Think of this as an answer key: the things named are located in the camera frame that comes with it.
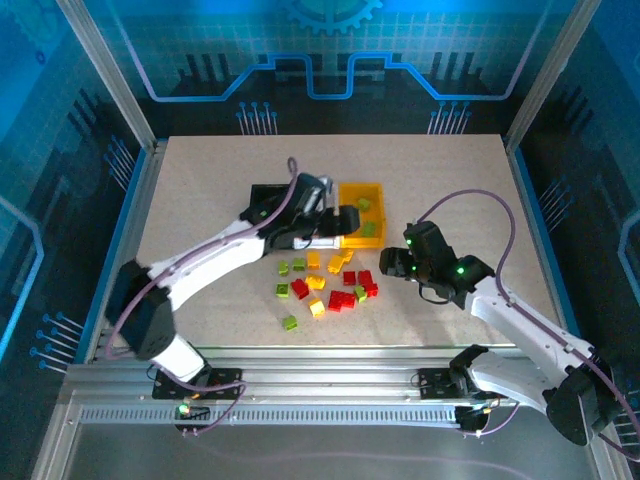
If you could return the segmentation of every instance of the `green block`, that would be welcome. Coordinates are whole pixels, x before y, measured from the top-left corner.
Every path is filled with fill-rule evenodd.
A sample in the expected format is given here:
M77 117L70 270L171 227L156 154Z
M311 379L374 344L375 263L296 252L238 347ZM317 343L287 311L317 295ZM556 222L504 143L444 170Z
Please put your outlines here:
M276 285L276 295L280 298L288 298L289 297L289 284L288 283L279 283Z
M376 224L373 222L364 222L362 226L363 237L373 237L376 234Z
M304 272L305 268L307 268L307 262L304 258L294 258L291 265L296 272Z
M281 277L284 277L289 273L289 264L284 260L278 263L278 273Z
M298 320L296 320L296 317L293 315L289 315L287 318L282 320L282 326L287 332L290 332L291 330L298 328Z
M358 297L358 302L362 303L365 301L365 299L367 298L367 291L364 289L364 287L362 285L358 285L353 292L356 294L356 297Z
M361 212L366 212L367 210L369 210L370 207L371 207L371 202L369 200L367 200L366 198L358 199L358 209Z

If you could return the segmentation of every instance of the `table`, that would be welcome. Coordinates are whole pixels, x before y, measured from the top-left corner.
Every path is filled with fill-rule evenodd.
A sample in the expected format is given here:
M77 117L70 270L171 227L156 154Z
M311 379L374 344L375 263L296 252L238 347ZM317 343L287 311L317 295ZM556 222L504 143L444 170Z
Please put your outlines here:
M517 237L504 270L505 283L557 322L529 233L508 159L498 135L325 135L172 137L138 253L153 263L217 234L248 206L254 183L289 181L286 159L301 171L328 174L335 182L379 182L387 217L387 246L402 246L402 231L433 203L463 188L484 188L514 209ZM505 212L484 197L458 197L432 220L458 256L473 254L497 265L509 235ZM331 251L321 251L324 266ZM433 306L417 288L378 270L379 251L358 250L354 269L370 269L378 298L353 312L328 312L315 320L307 302L279 299L278 252L235 270L198 292L176 313L178 331L197 346L443 346L509 343L482 321L453 305ZM329 278L320 293L338 287ZM298 318L286 332L281 321Z

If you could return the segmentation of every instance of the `yellow container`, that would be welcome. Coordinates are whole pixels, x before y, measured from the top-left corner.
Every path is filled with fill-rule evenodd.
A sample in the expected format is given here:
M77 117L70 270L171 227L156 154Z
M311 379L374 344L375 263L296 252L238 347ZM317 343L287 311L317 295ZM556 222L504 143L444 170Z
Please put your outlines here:
M366 212L360 211L360 228L351 235L342 238L343 248L383 248L387 233L387 219L384 216L384 197L379 183L341 183L338 189L340 205L358 207L358 201L364 198L370 202ZM365 237L362 229L365 223L376 225L375 235Z

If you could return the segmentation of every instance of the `red lego brick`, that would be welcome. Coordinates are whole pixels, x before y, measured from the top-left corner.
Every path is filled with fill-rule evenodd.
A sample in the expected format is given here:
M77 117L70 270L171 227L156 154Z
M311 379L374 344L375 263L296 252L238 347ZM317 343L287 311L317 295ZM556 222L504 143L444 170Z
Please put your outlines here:
M342 282L346 287L352 287L356 284L356 272L342 272Z
M340 310L342 310L342 298L340 293L341 292L336 292L335 290L331 291L331 295L329 296L329 305L327 308L332 312L340 312Z
M356 296L353 293L342 293L342 306L345 308L355 308L356 306Z
M358 272L358 283L360 285L371 285L373 283L373 277L369 270L360 270Z
M300 278L291 282L291 289L300 300L309 295L309 287Z
M364 286L365 292L367 292L367 297L377 297L378 296L378 284L371 283L369 285Z

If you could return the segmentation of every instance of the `yellow lego brick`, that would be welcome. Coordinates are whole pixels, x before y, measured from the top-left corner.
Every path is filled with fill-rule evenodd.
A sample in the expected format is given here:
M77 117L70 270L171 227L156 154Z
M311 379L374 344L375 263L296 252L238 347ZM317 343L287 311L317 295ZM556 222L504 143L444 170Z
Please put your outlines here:
M324 277L321 277L320 275L311 274L311 275L307 275L305 282L309 286L309 288L313 290L322 290L324 289L324 284L326 283L326 280Z
M345 248L344 250L342 250L342 252L340 252L340 256L344 258L344 263L351 262L351 259L353 258L353 249Z
M329 270L329 273L338 275L340 273L340 270L342 270L343 265L344 265L344 257L341 257L340 255L334 255L333 257L331 257L331 260L329 260L329 265L327 265L327 270Z
M314 318L318 318L324 315L324 304L319 298L316 298L309 302L309 309L311 310L311 315L313 315Z
M320 254L318 252L307 253L307 268L318 270L320 268Z

